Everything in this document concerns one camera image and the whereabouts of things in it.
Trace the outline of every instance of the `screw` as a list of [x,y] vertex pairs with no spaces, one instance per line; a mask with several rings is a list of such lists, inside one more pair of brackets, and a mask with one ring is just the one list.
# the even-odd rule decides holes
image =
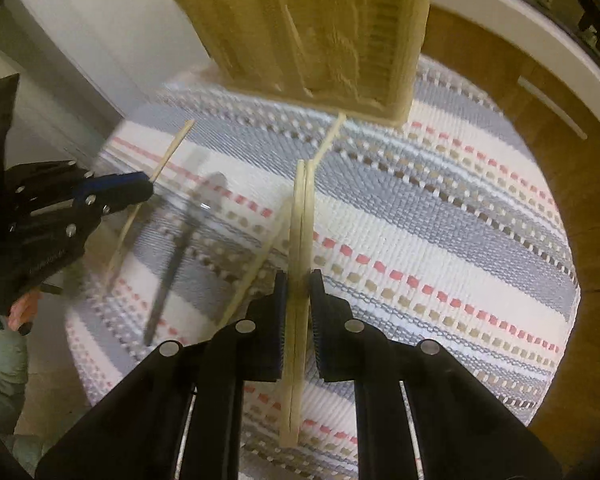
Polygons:
[[365,329],[365,324],[359,319],[349,319],[345,324],[344,328],[347,332],[353,332],[354,334],[358,334]]
[[241,334],[248,334],[256,330],[256,324],[251,319],[241,319],[235,324],[235,329]]
[[160,345],[160,354],[165,357],[173,357],[180,351],[180,345],[175,341],[165,341]]
[[420,343],[420,350],[428,355],[435,355],[440,352],[440,345],[431,339],[425,339]]

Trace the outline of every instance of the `wicker basket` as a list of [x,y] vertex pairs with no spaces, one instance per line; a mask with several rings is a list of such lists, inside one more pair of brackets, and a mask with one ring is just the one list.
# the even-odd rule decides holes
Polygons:
[[429,0],[176,0],[227,85],[406,120]]

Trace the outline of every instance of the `striped cloth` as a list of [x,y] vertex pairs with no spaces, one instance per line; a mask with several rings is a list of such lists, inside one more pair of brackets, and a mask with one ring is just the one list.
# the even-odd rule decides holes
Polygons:
[[[401,342],[440,341],[527,424],[579,300],[564,226],[532,155],[489,97],[428,59],[418,75],[403,127],[347,120],[324,157],[313,265],[356,317]],[[334,120],[196,81],[166,85],[120,125],[97,163],[102,173],[151,173],[184,121],[196,120],[142,208],[102,301],[106,251],[98,245],[110,247],[123,218],[107,219],[84,259],[66,326],[93,403],[155,347],[142,344],[142,330],[164,280],[154,343],[193,344],[214,333],[292,193],[296,160],[312,157]],[[248,299],[269,293],[276,269],[286,268],[286,236]],[[250,476],[357,477],[352,384],[322,382],[311,353],[306,370],[297,449],[278,448],[277,386],[246,385],[242,469]]]

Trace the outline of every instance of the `person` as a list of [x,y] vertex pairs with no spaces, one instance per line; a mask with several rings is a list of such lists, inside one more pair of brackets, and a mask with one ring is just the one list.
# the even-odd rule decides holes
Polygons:
[[18,329],[35,318],[39,299],[37,289],[24,294],[13,304],[5,329],[0,330],[0,438],[32,475],[48,446],[36,436],[15,434],[29,379],[27,338],[21,336]]

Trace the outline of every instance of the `human hand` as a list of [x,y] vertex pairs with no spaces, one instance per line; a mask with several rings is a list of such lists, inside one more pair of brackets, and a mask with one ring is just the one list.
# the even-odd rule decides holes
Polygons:
[[32,321],[33,318],[36,317],[39,299],[40,291],[34,288],[11,305],[11,311],[7,322],[7,325],[11,330],[16,332],[21,325],[28,321]]

